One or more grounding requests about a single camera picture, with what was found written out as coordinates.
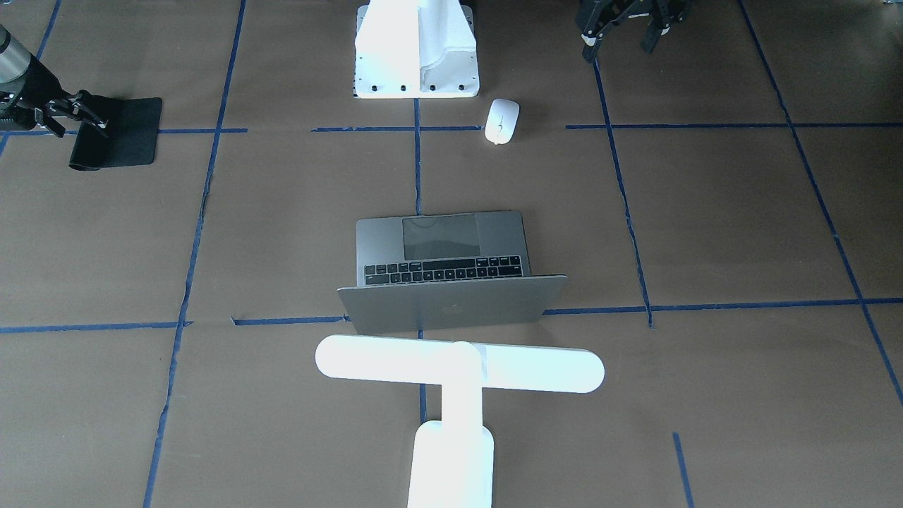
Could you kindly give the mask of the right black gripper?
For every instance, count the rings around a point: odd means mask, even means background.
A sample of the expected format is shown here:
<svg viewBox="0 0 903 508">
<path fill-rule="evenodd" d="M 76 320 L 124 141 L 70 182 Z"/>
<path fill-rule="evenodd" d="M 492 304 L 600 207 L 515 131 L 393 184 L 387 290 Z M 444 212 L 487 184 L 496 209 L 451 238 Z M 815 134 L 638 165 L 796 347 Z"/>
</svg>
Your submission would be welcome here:
<svg viewBox="0 0 903 508">
<path fill-rule="evenodd" d="M 79 90 L 69 95 L 62 89 L 59 79 L 39 60 L 32 60 L 21 77 L 25 83 L 20 88 L 18 101 L 14 106 L 14 116 L 23 115 L 35 107 L 45 107 L 47 103 L 62 100 L 67 96 L 71 110 L 71 118 L 80 122 L 77 136 L 93 132 L 89 136 L 109 138 L 109 120 L 112 111 L 112 99 L 103 95 L 94 95 L 87 90 Z"/>
</svg>

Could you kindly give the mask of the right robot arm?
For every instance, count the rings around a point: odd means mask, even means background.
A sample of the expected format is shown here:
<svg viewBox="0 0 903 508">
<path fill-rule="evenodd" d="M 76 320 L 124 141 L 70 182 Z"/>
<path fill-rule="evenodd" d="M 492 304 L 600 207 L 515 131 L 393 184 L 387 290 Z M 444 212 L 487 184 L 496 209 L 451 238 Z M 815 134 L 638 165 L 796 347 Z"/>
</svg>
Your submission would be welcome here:
<svg viewBox="0 0 903 508">
<path fill-rule="evenodd" d="M 88 106 L 86 90 L 70 94 L 59 79 L 1 26 L 1 120 L 3 130 L 44 128 L 58 138 L 65 129 L 57 118 L 78 120 L 107 137 L 107 120 Z"/>
</svg>

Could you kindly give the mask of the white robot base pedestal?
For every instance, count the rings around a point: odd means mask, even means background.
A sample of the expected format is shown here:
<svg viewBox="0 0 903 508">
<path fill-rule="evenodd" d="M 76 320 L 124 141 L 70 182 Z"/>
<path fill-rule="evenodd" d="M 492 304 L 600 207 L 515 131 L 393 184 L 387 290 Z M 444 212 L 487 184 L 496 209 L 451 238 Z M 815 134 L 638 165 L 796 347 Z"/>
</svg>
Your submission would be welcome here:
<svg viewBox="0 0 903 508">
<path fill-rule="evenodd" d="M 470 1 L 370 1 L 357 9 L 359 99 L 458 99 L 480 91 Z"/>
</svg>

